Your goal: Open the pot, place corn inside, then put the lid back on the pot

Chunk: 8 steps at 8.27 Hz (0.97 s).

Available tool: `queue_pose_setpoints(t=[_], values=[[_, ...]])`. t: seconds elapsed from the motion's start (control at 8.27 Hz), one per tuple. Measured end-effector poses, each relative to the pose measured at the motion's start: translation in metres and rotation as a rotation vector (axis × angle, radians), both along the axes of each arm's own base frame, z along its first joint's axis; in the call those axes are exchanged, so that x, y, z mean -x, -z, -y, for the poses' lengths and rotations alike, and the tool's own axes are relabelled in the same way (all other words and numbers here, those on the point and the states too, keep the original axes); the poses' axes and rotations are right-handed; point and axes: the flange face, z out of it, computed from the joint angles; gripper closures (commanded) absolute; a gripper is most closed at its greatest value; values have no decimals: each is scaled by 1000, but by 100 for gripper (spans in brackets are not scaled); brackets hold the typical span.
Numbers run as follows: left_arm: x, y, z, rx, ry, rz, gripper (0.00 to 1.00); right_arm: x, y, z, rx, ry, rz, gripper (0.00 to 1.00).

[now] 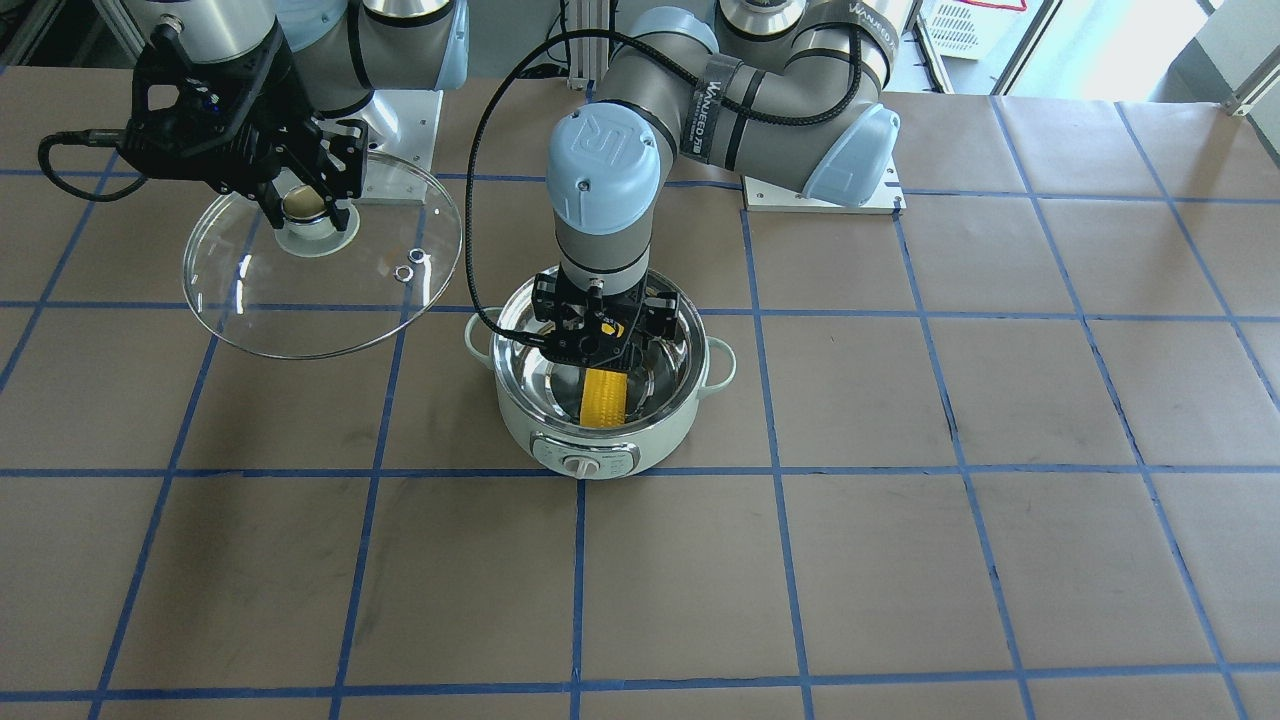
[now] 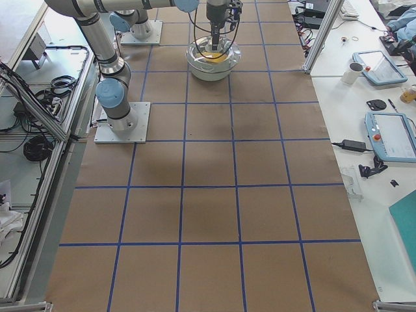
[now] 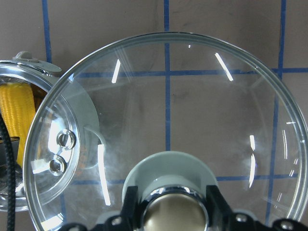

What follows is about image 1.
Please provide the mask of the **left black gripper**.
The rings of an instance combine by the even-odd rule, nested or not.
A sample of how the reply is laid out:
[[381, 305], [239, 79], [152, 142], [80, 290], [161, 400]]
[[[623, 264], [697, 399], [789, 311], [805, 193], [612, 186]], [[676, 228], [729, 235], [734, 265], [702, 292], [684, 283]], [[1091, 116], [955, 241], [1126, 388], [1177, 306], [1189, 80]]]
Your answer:
[[621, 293], [581, 290], [544, 272], [532, 282], [532, 310], [547, 324], [535, 343], [557, 364], [600, 368], [630, 375], [668, 375], [681, 293], [658, 290], [658, 274]]

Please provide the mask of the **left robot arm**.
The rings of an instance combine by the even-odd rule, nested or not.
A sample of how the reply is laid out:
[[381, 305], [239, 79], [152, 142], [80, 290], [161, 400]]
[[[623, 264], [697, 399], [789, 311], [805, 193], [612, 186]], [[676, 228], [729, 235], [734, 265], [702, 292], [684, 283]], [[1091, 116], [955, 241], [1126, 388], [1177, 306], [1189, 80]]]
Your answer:
[[626, 372], [675, 333], [673, 291], [648, 288], [657, 197], [680, 158], [804, 197], [872, 199], [899, 136], [881, 102], [910, 1], [718, 1], [705, 23], [643, 13], [594, 102], [553, 129], [547, 188], [561, 251], [532, 290], [553, 363]]

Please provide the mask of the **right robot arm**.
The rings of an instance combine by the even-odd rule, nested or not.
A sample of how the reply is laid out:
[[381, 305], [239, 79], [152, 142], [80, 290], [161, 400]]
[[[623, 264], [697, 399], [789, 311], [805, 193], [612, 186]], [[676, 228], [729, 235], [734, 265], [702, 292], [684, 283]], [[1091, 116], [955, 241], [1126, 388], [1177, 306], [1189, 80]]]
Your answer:
[[458, 88], [466, 1], [132, 1], [147, 33], [120, 156], [150, 179], [198, 181], [285, 224], [291, 170], [338, 231], [362, 192], [380, 90]]

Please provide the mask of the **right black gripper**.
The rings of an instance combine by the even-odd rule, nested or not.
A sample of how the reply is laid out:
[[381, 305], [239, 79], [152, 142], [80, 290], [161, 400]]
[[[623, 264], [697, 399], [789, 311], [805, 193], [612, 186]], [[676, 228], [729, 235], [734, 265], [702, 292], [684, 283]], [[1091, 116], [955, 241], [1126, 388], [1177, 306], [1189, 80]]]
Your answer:
[[348, 135], [319, 127], [283, 29], [246, 54], [197, 63], [172, 26], [156, 26], [132, 81], [132, 115], [118, 152], [152, 179], [201, 181], [252, 196], [274, 229], [285, 227], [273, 181], [287, 167], [311, 184], [335, 231], [349, 228], [364, 188], [367, 124]]

